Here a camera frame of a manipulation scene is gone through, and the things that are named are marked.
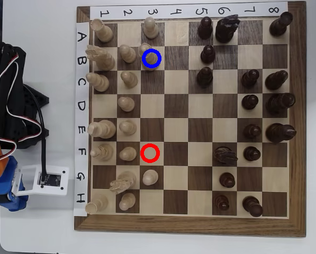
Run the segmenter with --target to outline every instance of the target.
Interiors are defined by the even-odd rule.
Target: dark square
[[[158,180],[155,184],[145,185],[142,182],[143,174],[153,169],[158,173]],[[163,166],[140,166],[140,189],[164,189],[164,167]]]
[[[118,99],[120,97],[130,97],[134,100],[136,104],[134,109],[130,112],[122,110],[119,105],[117,106],[117,116],[118,118],[140,118],[140,94],[118,94]]]
[[[189,118],[188,141],[189,142],[212,142],[212,118]]]
[[[215,143],[213,143],[213,148],[212,148],[213,154],[216,151],[216,149],[219,148],[219,147],[228,147],[233,152],[237,153],[237,143],[228,143],[228,142],[218,143],[218,142],[215,142]],[[218,162],[214,158],[214,156],[213,156],[212,159],[213,159],[213,166],[214,167],[236,167],[237,166],[237,162],[236,161],[233,162],[232,164],[224,164],[224,163]]]
[[[165,94],[165,118],[188,118],[188,94]]]
[[[164,92],[165,71],[141,71],[141,94],[164,94]]]
[[[212,190],[212,167],[188,167],[188,190]]]
[[[287,143],[263,143],[263,167],[287,167]]]
[[[263,43],[263,21],[243,20],[238,28],[238,45],[253,45]]]
[[[136,197],[136,202],[134,204],[134,206],[132,206],[131,208],[129,208],[126,211],[123,211],[120,209],[119,207],[119,203],[123,197],[123,195],[125,195],[126,193],[133,193],[134,196]],[[119,193],[115,196],[115,212],[116,213],[139,213],[140,211],[140,190],[139,189],[128,189],[125,190],[122,193]]]
[[[263,169],[256,167],[238,167],[237,190],[239,192],[262,192]]]
[[[213,118],[237,118],[238,94],[213,94]]]
[[[164,142],[164,165],[187,166],[188,143],[187,142]]]
[[[263,216],[287,217],[287,193],[263,192]]]
[[[163,118],[140,119],[140,141],[158,142],[164,141]]]
[[[137,151],[137,156],[132,161],[122,160],[119,153],[125,147],[133,147]],[[140,142],[117,142],[116,143],[116,164],[117,165],[139,165],[140,162]]]
[[[188,71],[188,93],[189,94],[213,94],[213,81],[206,86],[200,86],[196,81],[199,70]]]
[[[110,182],[116,180],[116,166],[93,166],[93,189],[109,189]]]
[[[188,46],[165,47],[165,70],[188,70]]]
[[[287,69],[287,45],[263,45],[263,69]]]
[[[214,70],[238,69],[238,45],[214,46]]]
[[[187,191],[164,190],[164,213],[187,214]]]
[[[141,44],[147,43],[152,47],[165,46],[165,23],[156,23],[159,29],[159,34],[154,39],[149,39],[143,33],[143,23],[141,24]]]

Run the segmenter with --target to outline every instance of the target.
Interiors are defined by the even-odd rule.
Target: black pawn
[[[212,20],[210,17],[203,17],[198,26],[198,35],[201,39],[206,40],[213,33]]]
[[[241,84],[245,86],[246,88],[251,88],[255,85],[259,78],[260,74],[258,70],[250,70],[246,73],[241,78]]]
[[[198,81],[198,84],[201,86],[209,85],[213,80],[213,71],[209,67],[202,68],[198,72],[196,80]]]
[[[253,108],[255,108],[257,106],[259,102],[259,98],[254,95],[246,95],[243,99],[242,99],[242,106],[246,109],[246,110],[252,110]]]
[[[211,63],[215,60],[215,52],[213,46],[206,45],[200,55],[201,60],[204,63]]]
[[[269,90],[279,89],[283,83],[288,79],[288,73],[285,70],[280,70],[270,74],[265,80],[265,86]]]
[[[291,140],[296,135],[296,130],[289,124],[274,123],[266,130],[266,138],[270,142],[280,143],[284,140]]]
[[[269,26],[269,32],[273,36],[283,35],[286,32],[287,27],[292,23],[292,21],[292,13],[284,12],[277,20],[272,22],[272,24]]]

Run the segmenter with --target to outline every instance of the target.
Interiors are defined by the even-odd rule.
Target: white chess piece
[[[87,133],[93,137],[100,137],[102,139],[110,139],[115,135],[116,127],[114,123],[109,120],[101,120],[100,122],[90,123],[87,128]]]
[[[145,185],[152,185],[157,182],[158,178],[159,178],[158,173],[153,169],[149,169],[143,174],[142,182]]]
[[[136,104],[134,100],[130,97],[120,97],[118,100],[118,105],[122,110],[130,112],[134,109],[134,106]]]
[[[109,79],[104,75],[90,72],[86,74],[86,79],[94,87],[94,89],[99,92],[106,91],[110,86]]]
[[[119,208],[123,211],[127,211],[129,208],[133,207],[136,203],[136,197],[133,193],[126,193],[122,196],[119,203]]]
[[[134,62],[137,58],[137,54],[135,50],[130,48],[127,45],[121,45],[119,48],[119,52],[120,52],[121,58],[129,64]]]
[[[120,77],[122,81],[124,81],[126,87],[132,88],[137,85],[138,83],[138,78],[136,74],[130,72],[130,71],[123,71],[120,74]]]
[[[112,29],[105,25],[100,19],[94,19],[91,22],[91,29],[102,42],[109,42],[113,38]]]
[[[154,39],[158,36],[159,29],[152,17],[147,17],[143,23],[143,33],[148,39]]]
[[[98,160],[107,161],[112,158],[113,148],[109,144],[101,144],[96,148],[92,148],[90,155]]]

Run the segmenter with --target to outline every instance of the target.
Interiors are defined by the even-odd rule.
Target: chess piece
[[[142,182],[143,184],[148,186],[148,185],[155,184],[158,178],[159,178],[158,173],[153,169],[149,169],[145,173],[143,173]]]
[[[266,129],[266,138],[273,143],[291,140],[296,135],[296,130],[289,124],[274,123]]]
[[[137,125],[132,120],[126,120],[126,121],[122,121],[119,124],[119,129],[125,135],[132,135],[137,131]]]
[[[126,193],[122,196],[119,203],[119,208],[123,211],[127,211],[129,208],[133,207],[136,203],[136,197],[133,193]]]
[[[119,48],[121,58],[128,64],[134,62],[137,58],[137,54],[134,49],[127,45],[121,45]]]
[[[223,187],[226,188],[232,188],[236,184],[234,176],[228,172],[221,174],[221,176],[219,177],[219,182]]]
[[[143,22],[143,33],[148,39],[154,39],[158,36],[159,29],[152,17],[147,17]]]
[[[109,201],[107,197],[105,195],[99,194],[93,197],[91,202],[85,206],[85,211],[87,214],[96,214],[97,212],[104,210],[108,204]]]
[[[244,128],[242,133],[247,139],[254,139],[260,136],[261,128],[255,124],[249,124]]]
[[[210,67],[202,68],[196,75],[196,80],[201,86],[209,85],[213,80],[213,71]]]
[[[113,38],[112,29],[105,25],[100,19],[91,21],[91,29],[101,42],[109,42]]]
[[[206,40],[213,33],[212,20],[210,17],[203,17],[198,26],[198,35],[201,39]]]
[[[252,196],[245,197],[242,206],[253,217],[260,217],[264,212],[259,200]]]
[[[219,20],[215,28],[216,40],[221,43],[227,43],[232,40],[235,31],[240,24],[238,15],[230,15]]]
[[[238,160],[236,153],[228,147],[218,147],[214,151],[214,158],[223,164],[234,164]]]
[[[130,71],[123,71],[120,74],[122,81],[124,81],[127,88],[133,88],[138,83],[137,76]]]
[[[97,148],[92,148],[90,155],[98,160],[107,161],[112,158],[113,148],[109,144],[101,144]]]
[[[283,35],[287,27],[292,23],[293,15],[290,12],[284,12],[280,15],[280,17],[273,21],[272,24],[269,26],[269,32],[273,36],[280,36]]]
[[[291,93],[272,95],[266,102],[266,109],[270,114],[278,114],[295,104],[295,96]]]
[[[104,75],[90,72],[86,74],[86,79],[94,87],[94,89],[99,92],[106,91],[110,86],[109,79]]]
[[[115,60],[107,50],[97,46],[87,45],[87,58],[95,61],[100,70],[112,70],[115,66]]]
[[[200,58],[204,63],[212,63],[215,60],[214,47],[206,45],[200,54]]]
[[[134,109],[134,106],[136,104],[134,100],[130,97],[120,97],[118,100],[118,105],[122,110],[130,112]]]
[[[261,153],[256,147],[246,147],[243,156],[248,161],[254,161],[260,159]]]
[[[119,153],[119,157],[125,161],[132,161],[137,157],[137,151],[133,147],[125,147]]]
[[[277,90],[288,79],[288,73],[285,70],[280,70],[270,74],[265,80],[265,86],[268,90]]]
[[[137,177],[131,171],[125,171],[118,175],[117,179],[111,181],[110,191],[115,192],[116,194],[122,193],[125,190],[136,184]]]
[[[93,137],[102,139],[110,139],[115,135],[116,127],[109,120],[101,120],[100,122],[90,123],[87,128],[87,133]]]
[[[250,70],[243,74],[241,78],[241,84],[246,88],[252,88],[259,78],[259,71],[258,70]]]
[[[255,108],[257,106],[259,102],[259,98],[254,95],[246,95],[242,101],[241,101],[241,105],[244,107],[244,109],[246,110],[252,110],[253,108]]]

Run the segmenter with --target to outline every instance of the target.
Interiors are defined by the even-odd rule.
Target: black chess piece
[[[211,63],[215,60],[214,47],[206,45],[200,54],[200,58],[204,63]]]
[[[253,217],[260,217],[264,212],[259,200],[252,196],[245,197],[242,206]]]
[[[266,109],[270,114],[278,114],[295,104],[295,96],[291,93],[272,95],[266,102]]]
[[[273,36],[283,35],[292,21],[293,14],[290,12],[284,12],[277,20],[272,22],[272,24],[269,26],[269,32]]]
[[[252,88],[257,82],[260,74],[258,70],[250,70],[243,74],[241,78],[241,84],[246,88]]]
[[[296,135],[296,130],[289,124],[274,123],[266,129],[266,138],[273,143],[291,140]]]
[[[196,75],[196,80],[201,86],[209,85],[213,80],[213,71],[209,67],[202,68]]]
[[[201,39],[206,40],[213,33],[212,20],[210,17],[203,17],[198,26],[198,35]]]
[[[257,106],[259,102],[259,98],[254,95],[246,95],[242,101],[241,101],[241,105],[246,109],[246,110],[252,110],[253,108],[255,108]]]
[[[221,43],[227,43],[232,40],[234,32],[240,24],[238,15],[230,15],[219,20],[215,28],[215,37]]]
[[[283,83],[288,79],[288,73],[285,70],[280,70],[268,75],[265,80],[265,86],[269,90],[279,89]]]

